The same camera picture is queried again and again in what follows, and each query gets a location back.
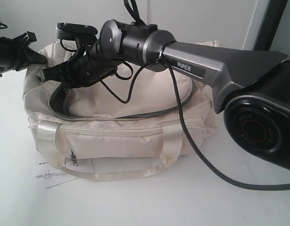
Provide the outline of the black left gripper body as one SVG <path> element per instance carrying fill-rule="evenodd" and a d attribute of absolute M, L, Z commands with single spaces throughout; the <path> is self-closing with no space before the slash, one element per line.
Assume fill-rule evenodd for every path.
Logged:
<path fill-rule="evenodd" d="M 25 32 L 16 38 L 0 37 L 0 77 L 8 71 L 20 71 L 36 63 L 36 52 L 29 48 L 36 41 L 33 32 Z"/>

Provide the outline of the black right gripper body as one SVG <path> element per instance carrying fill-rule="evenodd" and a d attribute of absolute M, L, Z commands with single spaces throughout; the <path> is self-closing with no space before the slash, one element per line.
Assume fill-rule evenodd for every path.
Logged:
<path fill-rule="evenodd" d="M 92 46 L 85 44 L 80 48 L 61 46 L 72 56 L 55 66 L 55 80 L 68 87 L 89 87 L 117 71 L 119 61 L 92 56 Z"/>

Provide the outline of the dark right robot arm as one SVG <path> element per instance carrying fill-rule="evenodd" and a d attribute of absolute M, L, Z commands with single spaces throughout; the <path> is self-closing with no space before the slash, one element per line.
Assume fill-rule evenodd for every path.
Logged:
<path fill-rule="evenodd" d="M 278 51 L 249 51 L 183 43 L 155 24 L 116 20 L 97 30 L 58 23 L 56 36 L 72 40 L 68 61 L 43 70 L 41 81 L 89 87 L 129 62 L 173 70 L 212 88 L 214 109 L 224 114 L 233 140 L 248 153 L 290 170 L 290 59 Z"/>

